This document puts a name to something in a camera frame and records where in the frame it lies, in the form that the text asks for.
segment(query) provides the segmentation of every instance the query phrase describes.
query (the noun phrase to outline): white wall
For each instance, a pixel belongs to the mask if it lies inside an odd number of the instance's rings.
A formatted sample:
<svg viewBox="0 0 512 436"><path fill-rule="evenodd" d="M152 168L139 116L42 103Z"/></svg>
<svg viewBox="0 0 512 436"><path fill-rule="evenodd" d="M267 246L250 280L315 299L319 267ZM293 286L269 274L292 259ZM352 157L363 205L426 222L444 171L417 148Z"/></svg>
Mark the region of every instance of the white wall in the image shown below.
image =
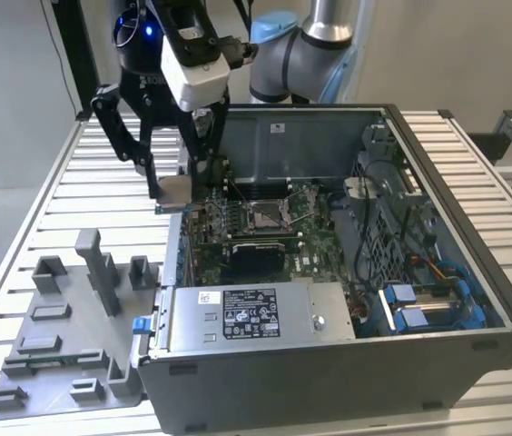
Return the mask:
<svg viewBox="0 0 512 436"><path fill-rule="evenodd" d="M491 130L512 109L512 0L377 0L361 103L452 111Z"/></svg>
<svg viewBox="0 0 512 436"><path fill-rule="evenodd" d="M0 187L41 184L74 119L38 2L0 0Z"/></svg>

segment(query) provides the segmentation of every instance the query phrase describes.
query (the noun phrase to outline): blue tab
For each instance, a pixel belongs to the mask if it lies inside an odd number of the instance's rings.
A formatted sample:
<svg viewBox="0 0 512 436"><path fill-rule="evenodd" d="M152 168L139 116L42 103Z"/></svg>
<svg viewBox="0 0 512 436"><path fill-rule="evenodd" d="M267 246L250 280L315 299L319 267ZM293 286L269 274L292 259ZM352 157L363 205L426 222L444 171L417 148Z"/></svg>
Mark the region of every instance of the blue tab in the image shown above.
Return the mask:
<svg viewBox="0 0 512 436"><path fill-rule="evenodd" d="M395 300L402 303L416 302L416 293L410 284L392 284Z"/></svg>
<svg viewBox="0 0 512 436"><path fill-rule="evenodd" d="M421 311L419 307L401 309L400 312L403 315L403 319L405 320L405 323L408 325L409 330L428 326L428 320L426 319L426 315L423 314L423 311Z"/></svg>
<svg viewBox="0 0 512 436"><path fill-rule="evenodd" d="M470 288L468 288L468 284L465 281L460 280L458 282L458 289L459 292L462 294L462 298L466 302L470 297Z"/></svg>
<svg viewBox="0 0 512 436"><path fill-rule="evenodd" d="M279 38L296 27L298 22L296 14L290 11L273 11L260 15L252 23L250 42L264 44Z"/></svg>
<svg viewBox="0 0 512 436"><path fill-rule="evenodd" d="M485 322L486 315L484 314L480 306L475 304L470 311L469 317L465 321L462 321L461 325L467 330L475 330L484 328Z"/></svg>
<svg viewBox="0 0 512 436"><path fill-rule="evenodd" d="M147 316L138 316L133 319L133 334L151 333L151 318Z"/></svg>
<svg viewBox="0 0 512 436"><path fill-rule="evenodd" d="M383 294L385 295L385 301L388 304L392 304L395 302L395 294L393 293L393 285L389 285L383 290Z"/></svg>
<svg viewBox="0 0 512 436"><path fill-rule="evenodd" d="M401 312L395 312L393 314L393 323L395 324L395 329L399 333L403 333L405 330L408 329L408 325L405 323L405 320L403 319L403 315Z"/></svg>

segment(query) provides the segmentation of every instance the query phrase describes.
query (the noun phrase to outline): metal case frame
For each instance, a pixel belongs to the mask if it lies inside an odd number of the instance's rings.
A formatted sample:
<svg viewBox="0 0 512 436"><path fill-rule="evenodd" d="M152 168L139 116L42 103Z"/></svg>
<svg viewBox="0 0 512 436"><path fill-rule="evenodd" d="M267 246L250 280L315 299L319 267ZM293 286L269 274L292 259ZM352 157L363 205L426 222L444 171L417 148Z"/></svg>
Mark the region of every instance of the metal case frame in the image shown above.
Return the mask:
<svg viewBox="0 0 512 436"><path fill-rule="evenodd" d="M396 106L235 106L231 119L242 111L281 117L283 111L359 110L385 117L422 189L494 293L506 327L266 351L161 352L153 344L165 346L166 336L172 334L169 314L174 289L169 278L176 263L167 259L175 255L176 247L171 245L163 271L168 281L156 300L158 325L168 328L155 338L141 338L139 360L140 375L164 431L225 431L448 408L485 373L512 366L512 284Z"/></svg>

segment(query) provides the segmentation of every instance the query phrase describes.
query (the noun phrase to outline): blue latch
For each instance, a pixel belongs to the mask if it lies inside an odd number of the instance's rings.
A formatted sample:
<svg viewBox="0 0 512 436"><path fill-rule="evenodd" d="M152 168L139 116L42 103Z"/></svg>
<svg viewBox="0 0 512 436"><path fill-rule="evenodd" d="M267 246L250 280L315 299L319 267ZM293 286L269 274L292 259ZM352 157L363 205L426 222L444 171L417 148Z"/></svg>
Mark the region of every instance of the blue latch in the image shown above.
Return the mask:
<svg viewBox="0 0 512 436"><path fill-rule="evenodd" d="M133 334L151 333L151 317L138 316L133 320Z"/></svg>

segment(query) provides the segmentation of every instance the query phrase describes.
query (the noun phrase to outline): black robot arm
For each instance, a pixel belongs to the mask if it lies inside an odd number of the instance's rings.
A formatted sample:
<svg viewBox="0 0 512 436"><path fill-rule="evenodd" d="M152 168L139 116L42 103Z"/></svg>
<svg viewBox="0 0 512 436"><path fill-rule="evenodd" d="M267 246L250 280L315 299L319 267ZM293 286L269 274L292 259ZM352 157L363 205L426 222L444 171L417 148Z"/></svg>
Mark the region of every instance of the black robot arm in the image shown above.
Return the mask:
<svg viewBox="0 0 512 436"><path fill-rule="evenodd" d="M189 24L200 37L182 38L182 26ZM146 177L149 196L158 202L170 199L165 198L155 173L153 129L177 127L190 157L192 182L199 171L208 171L209 180L212 156L218 153L230 105L225 88L217 101L205 106L212 111L212 122L206 134L198 135L192 112L183 111L175 102L162 73L164 36L177 62L185 68L202 68L223 55L229 68L235 69L250 62L257 50L255 45L243 44L231 36L218 38L199 0L142 0L117 19L113 40L121 63L121 81L101 86L92 107L117 157L133 161L136 170ZM138 140L125 127L118 111L121 99L141 120Z"/></svg>

